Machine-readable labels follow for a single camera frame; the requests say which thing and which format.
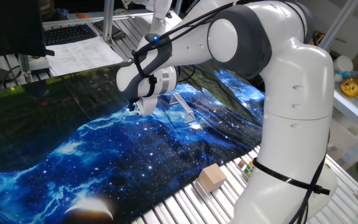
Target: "clear plastic object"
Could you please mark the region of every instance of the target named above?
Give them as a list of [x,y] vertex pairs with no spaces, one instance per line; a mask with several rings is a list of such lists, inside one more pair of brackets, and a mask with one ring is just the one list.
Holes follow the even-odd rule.
[[179,93],[174,93],[171,97],[171,101],[169,102],[169,105],[175,105],[177,103],[180,103],[182,107],[186,110],[186,116],[185,116],[185,124],[192,122],[196,119],[194,116],[193,110],[187,105],[185,100],[180,96]]

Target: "blue space-themed cloth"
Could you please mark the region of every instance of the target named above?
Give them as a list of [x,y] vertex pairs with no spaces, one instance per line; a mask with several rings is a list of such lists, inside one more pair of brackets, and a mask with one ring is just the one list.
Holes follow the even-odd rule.
[[[152,115],[139,116],[112,95],[109,78],[114,78],[84,77],[76,81],[83,86],[48,82],[49,94],[41,98],[29,96],[26,86],[7,90],[17,99],[0,93],[0,99],[10,99],[0,100],[4,106],[20,101],[0,111],[1,224],[68,223],[84,203],[103,204],[113,223],[129,223],[197,178],[202,168],[239,157],[260,142],[264,95],[228,72],[216,77],[257,122],[189,84],[179,84],[173,93],[189,104],[195,121],[183,124],[185,110],[169,105],[173,93],[159,97]],[[108,79],[101,84],[103,77]],[[15,114],[10,123],[4,120],[8,114]]]

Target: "computer monitor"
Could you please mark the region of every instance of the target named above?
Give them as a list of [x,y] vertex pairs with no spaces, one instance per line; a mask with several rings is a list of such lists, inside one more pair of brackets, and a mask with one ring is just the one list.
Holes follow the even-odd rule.
[[12,53],[47,54],[39,0],[0,0],[0,55]]

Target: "keyboard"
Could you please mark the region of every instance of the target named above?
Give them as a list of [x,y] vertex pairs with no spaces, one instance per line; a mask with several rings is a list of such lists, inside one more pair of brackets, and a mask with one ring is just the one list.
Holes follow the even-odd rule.
[[45,42],[47,46],[57,44],[74,43],[86,40],[98,35],[86,24],[69,26],[59,29],[45,31]]

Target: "white ball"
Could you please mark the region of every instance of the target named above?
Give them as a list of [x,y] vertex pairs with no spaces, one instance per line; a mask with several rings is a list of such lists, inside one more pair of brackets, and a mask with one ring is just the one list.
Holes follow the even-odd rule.
[[340,82],[343,81],[343,77],[342,77],[342,75],[340,75],[340,74],[336,74],[336,75],[334,76],[334,80],[335,80],[335,82],[340,83]]

